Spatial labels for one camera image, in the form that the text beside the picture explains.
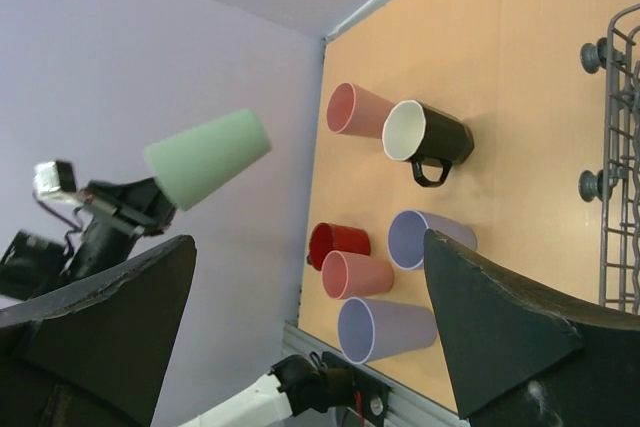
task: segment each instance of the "table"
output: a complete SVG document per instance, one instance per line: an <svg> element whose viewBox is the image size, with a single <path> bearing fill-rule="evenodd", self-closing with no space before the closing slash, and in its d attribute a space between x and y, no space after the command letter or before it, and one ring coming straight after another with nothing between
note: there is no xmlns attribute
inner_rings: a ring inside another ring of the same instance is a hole
<svg viewBox="0 0 640 427"><path fill-rule="evenodd" d="M580 65L585 42L640 0L393 0L327 46L309 209L364 228L388 258L393 216L416 208L473 227L479 252L553 288L597 301L600 203L577 181L602 164L604 73ZM422 100L464 120L476 150L437 189L419 187L382 143L336 135L327 101L342 82L389 100ZM304 267L299 326L338 346L341 302ZM430 306L424 273L396 270L381 298ZM371 363L455 410L442 346Z"/></svg>

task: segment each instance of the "dish rack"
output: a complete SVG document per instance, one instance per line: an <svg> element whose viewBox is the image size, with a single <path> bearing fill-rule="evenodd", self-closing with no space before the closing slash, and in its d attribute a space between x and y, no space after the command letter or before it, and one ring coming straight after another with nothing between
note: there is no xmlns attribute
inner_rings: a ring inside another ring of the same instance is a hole
<svg viewBox="0 0 640 427"><path fill-rule="evenodd" d="M633 314L640 310L640 25L626 33L620 25L639 11L637 4L617 13L607 36L580 51L585 71L606 70L603 167L579 179L584 201L602 201L598 299Z"/></svg>

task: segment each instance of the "mug handle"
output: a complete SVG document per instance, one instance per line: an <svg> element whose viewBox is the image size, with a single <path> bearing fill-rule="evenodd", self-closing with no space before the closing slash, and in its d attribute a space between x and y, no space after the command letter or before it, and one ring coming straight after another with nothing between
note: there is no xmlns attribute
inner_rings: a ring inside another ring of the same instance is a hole
<svg viewBox="0 0 640 427"><path fill-rule="evenodd" d="M411 160L411 171L413 172L413 179L422 187L440 187L444 184L444 181L447 180L449 176L449 172L451 172L451 167L453 163L450 160L446 159L438 159L440 164L442 164L442 173L440 174L440 178L437 181L432 181L427 179L427 177L422 172L422 159L412 159Z"/></svg>

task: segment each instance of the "pink cup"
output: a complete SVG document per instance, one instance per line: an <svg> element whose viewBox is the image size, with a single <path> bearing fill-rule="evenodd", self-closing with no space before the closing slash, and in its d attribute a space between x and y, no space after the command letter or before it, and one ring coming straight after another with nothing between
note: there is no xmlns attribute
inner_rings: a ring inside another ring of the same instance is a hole
<svg viewBox="0 0 640 427"><path fill-rule="evenodd" d="M340 84L329 99L327 125L336 134L381 139L394 105L358 85Z"/></svg>
<svg viewBox="0 0 640 427"><path fill-rule="evenodd" d="M333 250L322 263L322 285L332 299L383 294L394 280L389 262L368 255Z"/></svg>

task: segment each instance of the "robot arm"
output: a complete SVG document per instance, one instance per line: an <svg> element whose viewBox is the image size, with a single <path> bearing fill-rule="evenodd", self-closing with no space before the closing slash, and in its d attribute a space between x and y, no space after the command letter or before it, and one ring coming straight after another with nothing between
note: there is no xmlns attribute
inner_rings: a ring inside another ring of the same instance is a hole
<svg viewBox="0 0 640 427"><path fill-rule="evenodd" d="M349 405L354 396L346 369L318 369L301 355L292 355L249 388L180 427L265 427L308 409L327 412Z"/></svg>

